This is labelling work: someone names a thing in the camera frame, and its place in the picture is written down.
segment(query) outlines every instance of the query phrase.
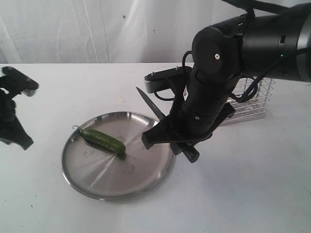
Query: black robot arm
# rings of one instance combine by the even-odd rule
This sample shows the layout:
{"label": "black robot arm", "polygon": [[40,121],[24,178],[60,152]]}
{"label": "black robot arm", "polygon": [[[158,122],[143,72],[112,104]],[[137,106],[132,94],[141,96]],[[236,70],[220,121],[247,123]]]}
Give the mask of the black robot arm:
{"label": "black robot arm", "polygon": [[[169,115],[143,133],[146,148],[156,143],[184,143],[187,147],[183,148],[193,149],[235,113],[227,99],[250,100],[266,75],[311,82],[311,4],[287,8],[259,1],[226,1],[245,9],[247,14],[198,32],[188,52],[193,56],[192,68],[183,64],[182,69],[145,77],[149,93],[171,89],[175,94]],[[254,8],[277,15],[255,17]],[[242,77],[254,82],[244,94],[235,96],[232,91]],[[183,151],[172,149],[175,154]],[[193,163],[199,154],[186,156]]]}

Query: metal wire rack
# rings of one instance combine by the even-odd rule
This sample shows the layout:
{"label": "metal wire rack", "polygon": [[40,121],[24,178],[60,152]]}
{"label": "metal wire rack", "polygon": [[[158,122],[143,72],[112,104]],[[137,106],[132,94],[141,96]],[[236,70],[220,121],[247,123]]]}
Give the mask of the metal wire rack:
{"label": "metal wire rack", "polygon": [[[240,79],[233,93],[237,96],[241,95],[252,81],[250,78]],[[244,103],[237,103],[235,100],[229,98],[227,102],[235,108],[236,112],[232,118],[227,118],[222,125],[264,118],[268,102],[270,101],[269,96],[271,96],[271,91],[273,90],[273,84],[275,84],[273,79],[263,79],[259,83],[257,94],[251,100]]]}

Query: green cucumber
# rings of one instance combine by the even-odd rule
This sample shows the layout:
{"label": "green cucumber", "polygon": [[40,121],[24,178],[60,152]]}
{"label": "green cucumber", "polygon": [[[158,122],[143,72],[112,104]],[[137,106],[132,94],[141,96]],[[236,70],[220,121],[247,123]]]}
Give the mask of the green cucumber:
{"label": "green cucumber", "polygon": [[73,127],[78,128],[79,133],[83,139],[89,140],[103,147],[106,147],[115,153],[125,154],[126,150],[125,144],[115,139],[114,137],[106,135],[105,133],[97,131],[92,128],[81,129],[77,125],[74,125]]}

